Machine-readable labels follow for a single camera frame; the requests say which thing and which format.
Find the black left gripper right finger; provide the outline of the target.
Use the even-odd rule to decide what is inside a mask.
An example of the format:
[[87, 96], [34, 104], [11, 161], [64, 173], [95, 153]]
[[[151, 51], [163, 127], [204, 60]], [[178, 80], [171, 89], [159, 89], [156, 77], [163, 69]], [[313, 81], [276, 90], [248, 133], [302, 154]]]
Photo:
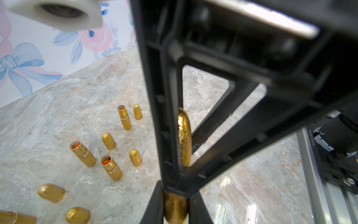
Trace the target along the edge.
[[189, 198], [189, 224], [213, 224], [200, 192]]

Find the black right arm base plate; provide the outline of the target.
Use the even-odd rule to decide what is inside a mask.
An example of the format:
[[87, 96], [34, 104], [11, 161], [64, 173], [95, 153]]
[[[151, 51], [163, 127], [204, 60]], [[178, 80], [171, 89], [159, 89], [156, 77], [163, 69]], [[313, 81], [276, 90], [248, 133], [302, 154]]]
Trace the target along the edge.
[[321, 178], [358, 193], [358, 125], [344, 115], [323, 116], [307, 127]]

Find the gold lipstick cap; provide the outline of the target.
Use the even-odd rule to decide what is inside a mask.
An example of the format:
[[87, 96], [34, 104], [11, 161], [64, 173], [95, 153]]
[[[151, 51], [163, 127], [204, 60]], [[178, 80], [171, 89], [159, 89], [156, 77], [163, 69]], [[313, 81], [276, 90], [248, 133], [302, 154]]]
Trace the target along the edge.
[[87, 224], [90, 218], [90, 211], [83, 207], [73, 207], [65, 215], [65, 219], [69, 224]]
[[130, 160], [131, 160], [131, 163], [132, 163], [132, 165], [133, 165], [134, 167], [139, 167], [139, 166], [141, 166], [141, 165], [142, 165], [142, 162], [143, 162], [142, 157], [141, 157], [139, 151], [136, 150], [136, 149], [132, 149], [132, 150], [130, 151]]
[[141, 120], [143, 115], [142, 115], [142, 110], [141, 107], [138, 104], [135, 104], [133, 106], [133, 114], [136, 120]]
[[102, 141], [108, 150], [114, 150], [117, 146], [115, 140], [109, 133], [102, 134]]
[[37, 190], [38, 195], [53, 203], [60, 202], [66, 195], [65, 189], [54, 184], [43, 184]]

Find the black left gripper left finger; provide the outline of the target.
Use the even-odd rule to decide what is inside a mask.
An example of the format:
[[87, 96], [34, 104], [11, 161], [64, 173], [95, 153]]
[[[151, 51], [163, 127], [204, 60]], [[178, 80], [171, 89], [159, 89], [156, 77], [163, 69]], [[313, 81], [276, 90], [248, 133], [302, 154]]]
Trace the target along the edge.
[[164, 197], [162, 181], [157, 181], [140, 224], [163, 224]]

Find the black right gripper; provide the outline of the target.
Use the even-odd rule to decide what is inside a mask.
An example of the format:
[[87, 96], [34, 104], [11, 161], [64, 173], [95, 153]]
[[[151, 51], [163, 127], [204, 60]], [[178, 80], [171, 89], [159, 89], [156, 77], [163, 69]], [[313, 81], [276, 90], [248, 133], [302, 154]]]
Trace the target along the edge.
[[289, 95], [358, 92], [357, 1], [181, 1], [189, 65]]

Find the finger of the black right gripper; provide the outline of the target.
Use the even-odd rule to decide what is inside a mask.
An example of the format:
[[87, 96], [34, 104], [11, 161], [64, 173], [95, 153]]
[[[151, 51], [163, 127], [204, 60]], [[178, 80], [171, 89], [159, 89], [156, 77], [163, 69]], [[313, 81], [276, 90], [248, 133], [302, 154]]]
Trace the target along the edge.
[[178, 1], [131, 1], [146, 88], [154, 122], [163, 188], [184, 196], [180, 188], [178, 79], [170, 55], [175, 40]]
[[357, 82], [335, 81], [319, 90], [302, 85], [268, 88], [265, 97], [186, 169], [180, 188], [191, 196], [239, 161], [316, 119], [341, 110], [358, 113]]

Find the gold bullet lipstick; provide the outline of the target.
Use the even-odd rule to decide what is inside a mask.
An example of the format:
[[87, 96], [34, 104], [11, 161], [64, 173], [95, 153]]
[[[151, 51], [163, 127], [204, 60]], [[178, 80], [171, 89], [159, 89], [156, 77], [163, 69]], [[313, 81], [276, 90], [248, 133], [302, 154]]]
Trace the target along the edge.
[[[192, 132], [187, 113], [179, 108], [178, 114], [180, 163], [184, 167], [191, 166]], [[182, 196], [163, 190], [164, 217], [169, 224], [183, 224], [188, 214], [188, 201]]]
[[110, 155], [105, 155], [101, 158], [100, 161], [102, 167], [104, 168], [106, 174], [111, 177], [112, 180], [118, 181], [122, 178], [122, 171], [119, 168], [118, 164], [114, 161], [113, 157]]
[[117, 107], [117, 111], [118, 114], [120, 116], [120, 120], [122, 122], [122, 125], [124, 127], [125, 130], [130, 130], [132, 125], [131, 125], [131, 120], [130, 117], [128, 115], [127, 109], [124, 105], [120, 105]]
[[34, 216], [18, 213], [15, 211], [1, 211], [1, 224], [36, 224]]

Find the gold lipstick tube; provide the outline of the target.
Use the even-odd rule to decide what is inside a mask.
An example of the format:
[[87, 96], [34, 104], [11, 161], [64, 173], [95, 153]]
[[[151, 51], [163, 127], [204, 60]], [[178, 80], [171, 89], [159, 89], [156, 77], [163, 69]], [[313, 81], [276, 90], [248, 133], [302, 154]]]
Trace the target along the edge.
[[96, 158], [80, 141], [74, 141], [70, 144], [70, 150], [76, 157], [87, 167], [92, 167], [96, 164]]

